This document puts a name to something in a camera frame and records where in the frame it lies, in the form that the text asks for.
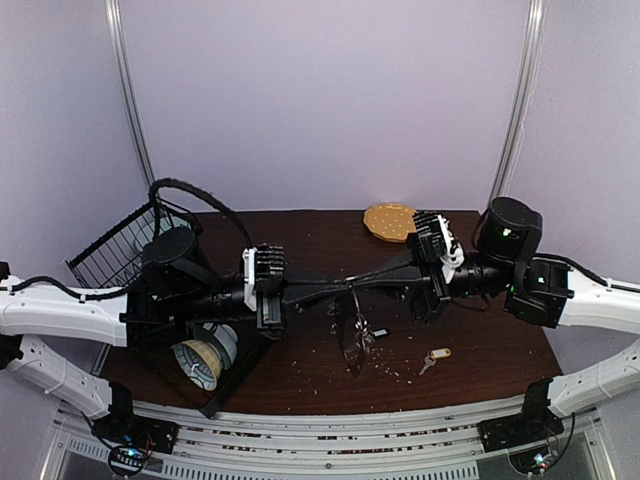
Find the robotic arm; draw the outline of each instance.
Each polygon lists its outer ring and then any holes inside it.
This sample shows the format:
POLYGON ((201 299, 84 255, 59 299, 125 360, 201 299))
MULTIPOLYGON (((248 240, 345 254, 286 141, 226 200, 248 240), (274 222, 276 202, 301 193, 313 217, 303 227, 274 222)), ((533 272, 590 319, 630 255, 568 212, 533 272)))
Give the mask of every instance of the robotic arm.
MULTIPOLYGON (((153 198, 157 189, 152 188, 153 198)), ((239 222, 217 200, 208 203, 239 222)), ((475 251, 467 254, 442 215, 419 212, 414 222, 417 231, 405 252, 376 271, 344 279, 296 272, 277 245, 249 245, 242 273, 219 275, 201 251, 196 232, 181 226, 160 233, 157 223, 153 241, 142 251, 141 275, 125 289, 70 289, 46 277, 21 281, 0 263, 0 368, 76 406, 93 421, 100 438, 135 443, 149 437, 155 450, 171 452, 176 425, 135 416, 125 387, 83 372, 37 335, 157 349, 194 338, 209 322, 252 322, 276 339, 286 331, 291 310, 301 313, 332 300, 343 307, 336 320, 358 318, 356 357, 362 362, 372 338, 357 307, 361 290, 407 304, 411 318, 427 324, 456 298, 495 298, 506 292, 505 311, 527 323, 640 334, 640 286, 605 280, 570 259, 536 253, 542 218, 516 200, 491 202, 473 234, 475 251)), ((479 425, 485 450, 543 439, 548 430, 561 433, 560 417, 638 386, 639 351, 640 341, 581 372, 531 385, 520 414, 479 425)))

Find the brown wooden table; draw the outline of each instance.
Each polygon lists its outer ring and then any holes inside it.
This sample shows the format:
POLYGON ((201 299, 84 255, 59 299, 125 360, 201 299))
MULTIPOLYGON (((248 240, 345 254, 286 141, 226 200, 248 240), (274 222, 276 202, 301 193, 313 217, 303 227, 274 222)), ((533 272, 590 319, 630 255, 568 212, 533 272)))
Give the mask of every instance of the brown wooden table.
MULTIPOLYGON (((374 238, 362 212, 251 212, 241 216, 256 244, 280 243, 290 264, 335 277, 374 269, 404 249, 374 238)), ((454 234, 465 249, 476 212, 450 212, 454 234)), ((223 218, 201 216, 201 245, 218 271, 237 271, 243 243, 223 218)), ((289 318, 286 340, 277 343, 226 404, 225 410, 258 414, 353 414, 460 405, 524 393, 544 376, 560 373, 539 327, 502 311, 498 297, 487 313, 450 306, 437 323, 413 324, 406 307, 362 296, 361 307, 374 328, 391 335, 374 344, 362 374, 347 371, 331 335, 327 306, 289 318), (424 375, 425 355, 449 348, 424 375)), ((255 339, 239 329, 242 354, 255 339)), ((202 407, 207 396, 179 370, 171 351, 144 355, 114 348, 103 376, 131 389, 136 400, 179 407, 202 407)))

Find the table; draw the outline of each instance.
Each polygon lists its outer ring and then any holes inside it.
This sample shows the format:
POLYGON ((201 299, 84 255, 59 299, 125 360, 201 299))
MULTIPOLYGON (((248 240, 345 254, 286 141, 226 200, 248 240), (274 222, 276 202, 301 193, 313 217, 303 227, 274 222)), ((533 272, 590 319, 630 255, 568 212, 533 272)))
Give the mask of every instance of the table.
MULTIPOLYGON (((447 212, 465 249, 479 215, 447 212)), ((256 244, 279 243, 290 264, 335 277, 374 269, 402 251, 402 244, 371 235, 359 211, 247 212, 241 217, 256 244)), ((200 243, 219 272, 237 271, 241 236, 223 217, 203 214, 200 243)), ((374 328, 388 328, 362 374, 347 371, 331 335, 327 306, 289 318, 278 342, 246 378, 224 410, 255 414, 332 415, 391 412, 460 405, 524 393, 545 376, 560 374, 544 332, 503 312, 498 297, 486 313, 450 306, 434 324, 413 324, 408 309, 390 299, 362 296, 374 328), (425 355, 449 348, 451 357, 419 376, 425 355)), ((240 328, 239 351, 255 338, 240 328)), ((178 369, 171 351, 140 355, 112 348, 102 375, 133 392, 136 400, 199 408, 207 396, 178 369)))

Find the bunch of keys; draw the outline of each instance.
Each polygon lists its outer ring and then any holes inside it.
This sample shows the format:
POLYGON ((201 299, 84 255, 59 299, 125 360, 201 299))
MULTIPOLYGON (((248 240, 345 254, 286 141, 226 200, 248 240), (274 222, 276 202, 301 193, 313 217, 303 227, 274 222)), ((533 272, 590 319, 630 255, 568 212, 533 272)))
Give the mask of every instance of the bunch of keys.
POLYGON ((436 360, 440 358, 447 358, 451 356, 451 350, 448 348, 438 348, 437 350, 431 350, 426 357, 424 357, 424 367, 420 370, 418 375, 424 374, 429 368, 436 364, 436 360))

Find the key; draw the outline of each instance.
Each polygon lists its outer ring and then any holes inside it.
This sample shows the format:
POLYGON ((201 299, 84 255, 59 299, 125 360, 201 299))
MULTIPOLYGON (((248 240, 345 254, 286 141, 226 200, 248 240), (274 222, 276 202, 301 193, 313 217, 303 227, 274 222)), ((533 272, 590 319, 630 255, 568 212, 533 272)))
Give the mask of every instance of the key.
POLYGON ((422 370, 420 370, 420 373, 418 375, 422 375, 424 372, 427 371, 429 367, 433 367, 435 364, 436 364, 436 361, 431 356, 431 354, 427 355, 426 357, 424 357, 424 367, 422 367, 422 370))

